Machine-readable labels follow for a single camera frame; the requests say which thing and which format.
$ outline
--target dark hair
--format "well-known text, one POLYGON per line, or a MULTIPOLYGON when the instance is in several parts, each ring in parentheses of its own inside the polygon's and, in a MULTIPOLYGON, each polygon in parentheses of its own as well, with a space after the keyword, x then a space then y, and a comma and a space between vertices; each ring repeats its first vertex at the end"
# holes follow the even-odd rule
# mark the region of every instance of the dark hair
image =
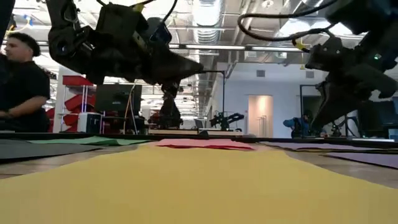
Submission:
POLYGON ((28 45, 33 51, 33 57, 40 55, 40 46, 33 37, 20 32, 12 32, 8 35, 8 38, 18 39, 28 45))
POLYGON ((312 112, 310 110, 305 110, 303 115, 308 116, 308 118, 312 118, 312 112))

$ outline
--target gray cloth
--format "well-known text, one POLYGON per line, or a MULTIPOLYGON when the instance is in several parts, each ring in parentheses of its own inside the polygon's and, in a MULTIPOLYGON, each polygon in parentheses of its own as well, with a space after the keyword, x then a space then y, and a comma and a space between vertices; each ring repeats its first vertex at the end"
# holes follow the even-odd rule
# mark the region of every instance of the gray cloth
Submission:
POLYGON ((280 147, 297 152, 366 152, 380 154, 398 154, 398 149, 378 149, 368 147, 355 147, 338 144, 294 143, 294 142, 260 142, 266 146, 280 147))
POLYGON ((0 159, 60 156, 100 149, 79 144, 32 144, 27 141, 0 139, 0 159))
POLYGON ((398 155, 331 152, 324 156, 398 169, 398 155))

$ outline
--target computer monitor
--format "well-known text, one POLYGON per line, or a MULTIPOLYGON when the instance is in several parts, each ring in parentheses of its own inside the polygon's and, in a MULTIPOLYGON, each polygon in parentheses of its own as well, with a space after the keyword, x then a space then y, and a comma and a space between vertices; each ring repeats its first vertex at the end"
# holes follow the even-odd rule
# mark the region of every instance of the computer monitor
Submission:
POLYGON ((369 101, 358 110, 358 118, 368 136, 384 137, 389 128, 398 127, 398 114, 392 101, 369 101))
MULTIPOLYGON (((95 110, 125 111, 133 85, 106 84, 96 87, 95 110)), ((132 91, 132 110, 138 115, 141 109, 142 86, 135 85, 132 91)))
POLYGON ((194 119, 194 121, 197 128, 203 128, 203 122, 201 120, 194 119))

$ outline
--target table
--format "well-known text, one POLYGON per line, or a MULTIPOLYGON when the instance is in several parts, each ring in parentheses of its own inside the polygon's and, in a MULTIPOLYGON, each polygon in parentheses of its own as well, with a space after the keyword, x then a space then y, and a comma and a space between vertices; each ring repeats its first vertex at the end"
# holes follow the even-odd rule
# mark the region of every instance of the table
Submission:
MULTIPOLYGON (((95 156, 131 151, 139 145, 109 147, 105 149, 70 154, 65 156, 47 157, 31 161, 14 162, 0 165, 0 179, 15 177, 18 175, 42 172, 72 162, 82 161, 95 156)), ((269 146, 253 144, 257 150, 280 150, 269 146)), ((378 167, 353 161, 345 161, 330 157, 321 156, 317 152, 286 152, 292 158, 305 161, 316 166, 328 169, 339 174, 364 179, 376 184, 385 185, 398 189, 398 170, 385 167, 378 167)))

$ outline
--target black shirt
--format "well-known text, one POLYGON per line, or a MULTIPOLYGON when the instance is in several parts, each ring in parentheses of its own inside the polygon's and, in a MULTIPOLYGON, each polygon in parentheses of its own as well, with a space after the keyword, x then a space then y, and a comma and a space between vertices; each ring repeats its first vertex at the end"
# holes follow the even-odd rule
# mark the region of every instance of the black shirt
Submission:
MULTIPOLYGON (((0 95, 3 95, 0 96, 0 110, 9 110, 35 96, 50 99, 50 78, 35 62, 6 62, 6 70, 8 78, 0 87, 0 95)), ((43 108, 14 119, 28 132, 47 132, 49 126, 49 119, 43 108)))

